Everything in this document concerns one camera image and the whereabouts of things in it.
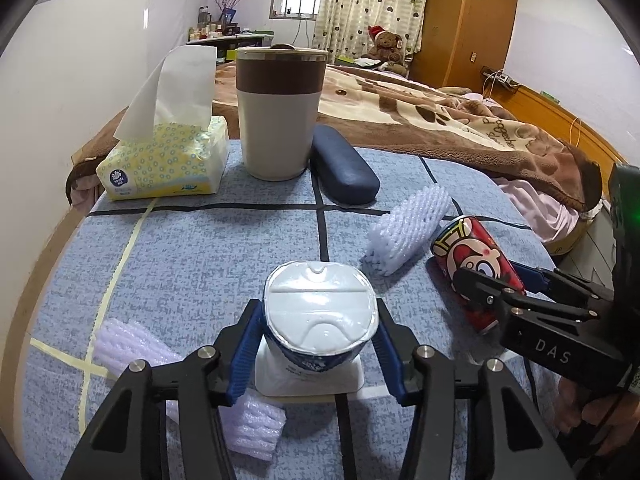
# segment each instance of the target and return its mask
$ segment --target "red can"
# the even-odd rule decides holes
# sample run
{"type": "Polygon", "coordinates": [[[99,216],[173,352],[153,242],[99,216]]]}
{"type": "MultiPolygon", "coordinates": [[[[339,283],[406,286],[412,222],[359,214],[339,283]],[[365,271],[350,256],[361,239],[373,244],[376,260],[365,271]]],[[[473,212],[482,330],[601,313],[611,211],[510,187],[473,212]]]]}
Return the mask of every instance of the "red can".
{"type": "MultiPolygon", "coordinates": [[[[466,267],[500,280],[513,290],[525,294],[525,287],[510,261],[474,216],[459,216],[453,220],[435,239],[431,252],[449,280],[453,280],[456,270],[466,267]]],[[[467,298],[460,298],[464,300],[466,318],[479,333],[488,332],[498,323],[488,307],[484,310],[472,310],[468,307],[467,298]]]]}

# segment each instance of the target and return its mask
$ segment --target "tissue box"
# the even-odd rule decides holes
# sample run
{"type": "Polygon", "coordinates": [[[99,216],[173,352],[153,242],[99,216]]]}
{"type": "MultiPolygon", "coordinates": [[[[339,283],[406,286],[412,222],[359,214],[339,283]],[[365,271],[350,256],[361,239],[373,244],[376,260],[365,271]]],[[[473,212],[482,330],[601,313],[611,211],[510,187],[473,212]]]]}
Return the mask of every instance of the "tissue box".
{"type": "Polygon", "coordinates": [[[96,173],[112,200],[216,193],[228,143],[221,116],[211,118],[207,131],[186,124],[156,124],[149,140],[121,140],[96,173]]]}

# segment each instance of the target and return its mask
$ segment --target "hand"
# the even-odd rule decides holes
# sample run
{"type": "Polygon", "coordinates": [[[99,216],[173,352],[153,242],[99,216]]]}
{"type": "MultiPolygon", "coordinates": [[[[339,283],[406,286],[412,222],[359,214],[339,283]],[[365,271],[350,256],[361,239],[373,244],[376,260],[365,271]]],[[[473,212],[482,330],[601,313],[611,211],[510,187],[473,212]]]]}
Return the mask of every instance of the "hand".
{"type": "MultiPolygon", "coordinates": [[[[569,433],[573,428],[577,428],[583,420],[597,426],[618,397],[618,394],[614,394],[594,400],[580,411],[575,402],[576,391],[575,383],[565,378],[560,379],[558,397],[554,403],[556,410],[554,423],[563,433],[569,433]]],[[[624,446],[634,434],[638,422],[640,422],[640,397],[626,393],[607,421],[611,431],[600,446],[597,455],[606,455],[624,446]]]]}

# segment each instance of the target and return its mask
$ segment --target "santa hat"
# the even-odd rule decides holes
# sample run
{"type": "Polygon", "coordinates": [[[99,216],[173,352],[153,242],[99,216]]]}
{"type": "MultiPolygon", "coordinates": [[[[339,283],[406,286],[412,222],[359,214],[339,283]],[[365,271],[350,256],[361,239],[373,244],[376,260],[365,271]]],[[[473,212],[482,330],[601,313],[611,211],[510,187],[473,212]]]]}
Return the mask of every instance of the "santa hat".
{"type": "Polygon", "coordinates": [[[382,34],[385,31],[384,28],[380,27],[379,25],[374,25],[373,27],[371,27],[369,25],[369,36],[371,37],[371,39],[375,42],[376,38],[382,34]]]}

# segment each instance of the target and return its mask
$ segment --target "curtain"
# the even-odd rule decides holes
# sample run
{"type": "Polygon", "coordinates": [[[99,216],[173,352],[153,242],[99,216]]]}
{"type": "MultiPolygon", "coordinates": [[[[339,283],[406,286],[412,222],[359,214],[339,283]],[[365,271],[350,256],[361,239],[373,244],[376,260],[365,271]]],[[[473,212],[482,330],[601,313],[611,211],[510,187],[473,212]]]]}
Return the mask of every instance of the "curtain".
{"type": "Polygon", "coordinates": [[[427,0],[322,0],[313,46],[329,51],[329,62],[340,54],[358,58],[373,42],[368,27],[380,25],[403,38],[405,54],[420,50],[427,0]]]}

